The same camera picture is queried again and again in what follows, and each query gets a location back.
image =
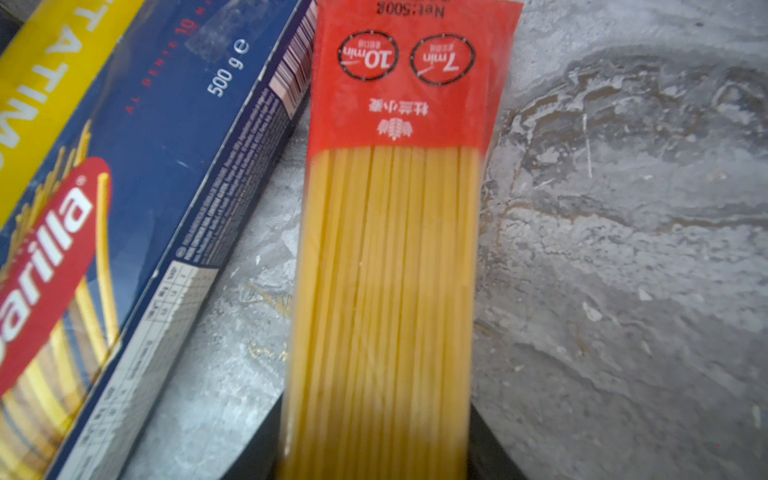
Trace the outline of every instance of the barilla box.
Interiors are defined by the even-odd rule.
[[[0,478],[116,478],[303,106],[314,0],[45,0],[0,57]]]

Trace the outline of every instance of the nutrition label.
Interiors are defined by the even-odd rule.
[[[171,262],[60,478],[112,478],[163,385],[218,269]],[[111,452],[109,445],[115,449]]]

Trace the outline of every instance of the spaghetti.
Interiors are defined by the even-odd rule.
[[[520,10],[403,28],[320,3],[281,480],[466,476],[479,189]]]
[[[59,150],[56,164],[35,191],[31,206],[24,206],[16,217],[11,256],[0,272],[0,280],[7,276],[14,260],[13,253],[21,247],[61,182],[84,162],[90,138],[89,121],[83,128],[77,148],[69,155],[64,148]],[[109,175],[100,174],[95,244],[98,298],[104,326],[99,320],[91,288],[83,277],[75,289],[66,318],[55,324],[48,342],[28,364],[17,386],[8,390],[0,402],[0,473],[3,478],[42,478],[78,414],[91,381],[101,371],[109,351],[118,341],[119,325],[108,255],[108,185]]]

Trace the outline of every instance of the marble surface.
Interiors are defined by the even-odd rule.
[[[473,401],[531,480],[764,478],[768,2],[531,0],[510,70]],[[123,478],[218,478],[280,394],[307,133]]]

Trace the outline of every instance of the white scratch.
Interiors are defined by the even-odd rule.
[[[587,133],[587,114],[581,116],[581,127],[584,129],[584,140],[587,142],[587,174],[592,178],[592,149],[589,146],[589,134]]]
[[[752,418],[755,421],[755,429],[760,430],[760,406],[759,405],[752,405]]]
[[[641,302],[650,302],[651,300],[654,299],[652,296],[650,296],[650,294],[648,292],[646,292],[645,290],[643,290],[641,288],[637,289],[637,296],[640,297],[640,301]]]
[[[538,190],[539,188],[542,188],[544,185],[549,185],[552,182],[554,182],[554,178],[550,178],[549,180],[547,180],[545,182],[541,182],[539,185],[536,185],[535,187],[533,187],[533,189],[534,190]]]
[[[600,320],[603,319],[603,314],[600,313],[598,310],[589,306],[587,302],[583,302],[581,304],[581,308],[584,309],[584,313],[587,314],[587,318],[592,320],[593,322],[599,322]]]

